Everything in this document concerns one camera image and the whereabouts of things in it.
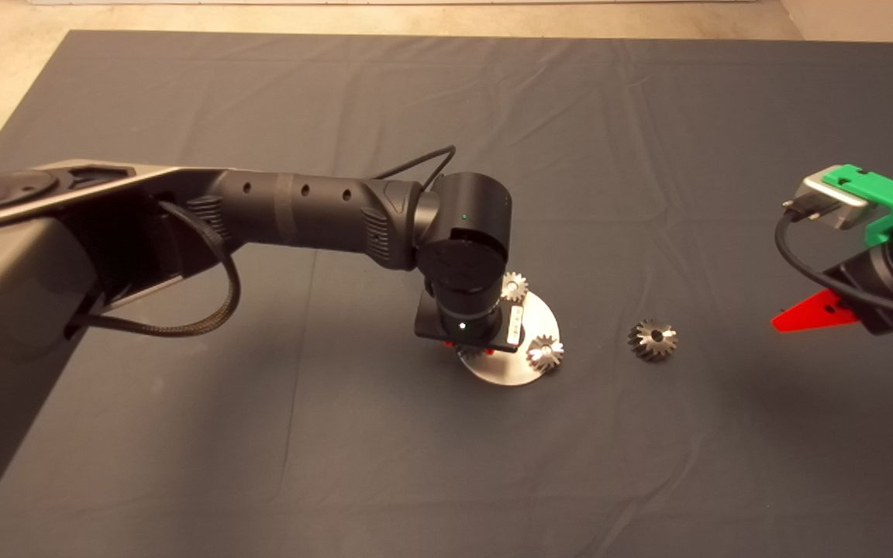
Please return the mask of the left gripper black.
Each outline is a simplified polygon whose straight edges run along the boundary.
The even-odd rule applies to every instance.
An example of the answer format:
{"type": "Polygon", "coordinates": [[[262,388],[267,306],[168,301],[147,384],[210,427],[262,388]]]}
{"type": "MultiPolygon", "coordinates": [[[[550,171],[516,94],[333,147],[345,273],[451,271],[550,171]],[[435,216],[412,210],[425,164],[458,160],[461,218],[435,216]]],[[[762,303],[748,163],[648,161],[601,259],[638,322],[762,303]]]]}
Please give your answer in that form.
{"type": "Polygon", "coordinates": [[[523,343],[524,310],[521,304],[497,299],[491,308],[471,315],[450,313],[429,293],[422,293],[414,320],[419,338],[439,340],[446,347],[472,347],[494,352],[516,353],[523,343]]]}

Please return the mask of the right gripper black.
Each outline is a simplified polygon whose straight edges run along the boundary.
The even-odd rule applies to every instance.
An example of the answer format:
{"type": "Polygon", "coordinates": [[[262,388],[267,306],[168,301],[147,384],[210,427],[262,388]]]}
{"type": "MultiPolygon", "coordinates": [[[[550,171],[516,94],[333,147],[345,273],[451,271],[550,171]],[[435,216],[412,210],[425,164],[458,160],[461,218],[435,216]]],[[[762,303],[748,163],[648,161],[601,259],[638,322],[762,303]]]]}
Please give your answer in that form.
{"type": "Polygon", "coordinates": [[[777,332],[804,332],[849,326],[861,322],[873,335],[893,332],[893,256],[888,252],[861,252],[823,272],[879,303],[864,301],[843,291],[823,289],[772,318],[777,332]]]}

